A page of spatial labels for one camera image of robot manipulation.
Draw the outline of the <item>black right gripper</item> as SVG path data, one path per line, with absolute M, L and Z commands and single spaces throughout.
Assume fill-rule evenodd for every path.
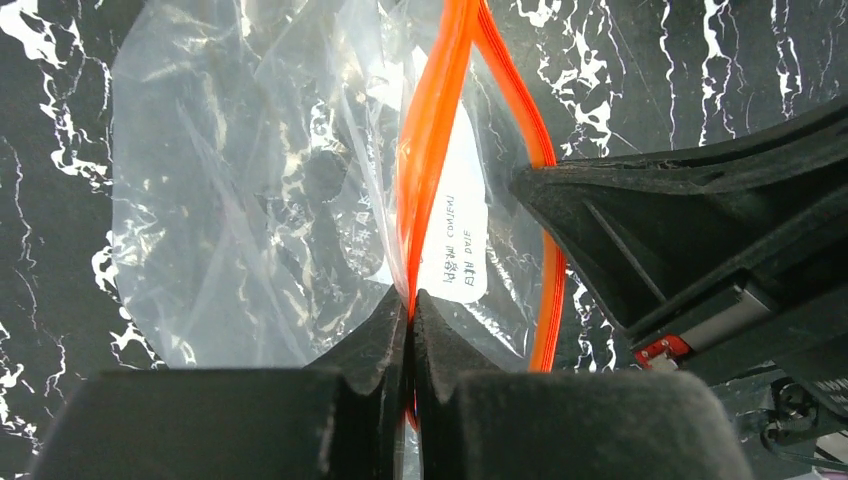
M 755 473 L 846 473 L 845 96 L 704 147 L 528 169 L 510 189 L 642 368 L 713 389 Z

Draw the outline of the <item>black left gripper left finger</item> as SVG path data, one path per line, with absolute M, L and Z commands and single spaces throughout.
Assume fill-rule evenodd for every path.
M 398 479 L 407 312 L 395 290 L 302 368 L 105 372 L 62 409 L 36 479 Z

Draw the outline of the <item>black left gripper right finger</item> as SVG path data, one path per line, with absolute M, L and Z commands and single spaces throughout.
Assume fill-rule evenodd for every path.
M 685 372 L 500 369 L 417 295 L 426 479 L 749 479 L 718 398 Z

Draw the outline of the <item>clear zip bag orange zipper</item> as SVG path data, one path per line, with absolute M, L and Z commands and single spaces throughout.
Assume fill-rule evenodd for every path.
M 489 1 L 150 1 L 113 67 L 120 301 L 171 368 L 302 367 L 389 291 L 509 371 L 566 261 L 512 194 L 556 155 Z

